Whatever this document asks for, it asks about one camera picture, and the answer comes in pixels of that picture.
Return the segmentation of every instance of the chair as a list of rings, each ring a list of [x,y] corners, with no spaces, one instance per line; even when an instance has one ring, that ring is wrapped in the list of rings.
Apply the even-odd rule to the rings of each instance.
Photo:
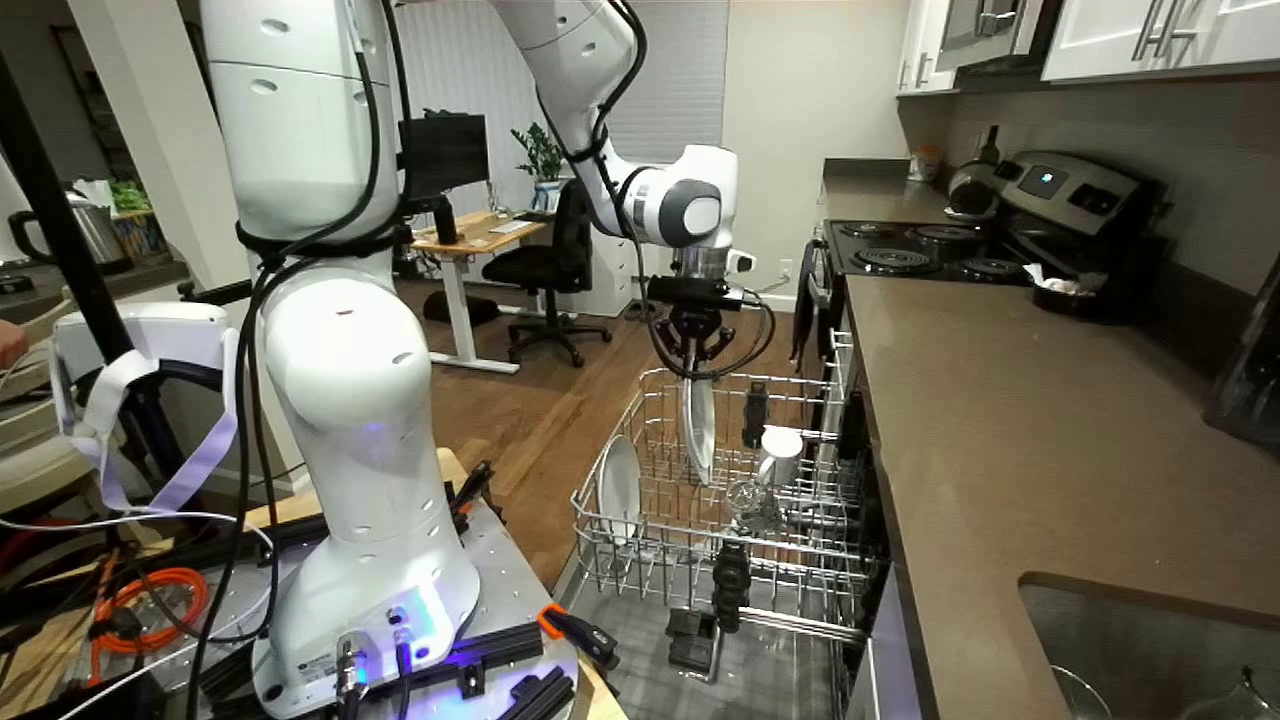
[[[508,354],[519,359],[534,343],[561,343],[571,368],[584,368],[584,354],[571,346],[571,337],[599,337],[614,339],[599,324],[571,324],[556,310],[556,290],[584,290],[591,287],[591,198],[579,178],[565,183],[554,244],[524,244],[508,254],[498,254],[486,267],[488,278],[519,283],[534,295],[545,290],[542,321],[508,324]]]

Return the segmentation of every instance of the open dishwasher door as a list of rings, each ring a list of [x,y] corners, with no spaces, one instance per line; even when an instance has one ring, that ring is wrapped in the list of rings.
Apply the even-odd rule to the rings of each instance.
[[[579,548],[556,588],[567,610],[614,632],[620,669],[608,678],[625,712],[849,712],[886,579],[886,554],[861,550],[858,497],[873,474],[827,450],[799,450],[784,474],[760,472],[760,432],[750,428],[805,428],[827,390],[791,374],[718,380],[708,474],[680,432],[680,380],[642,374],[614,443],[571,491]]]

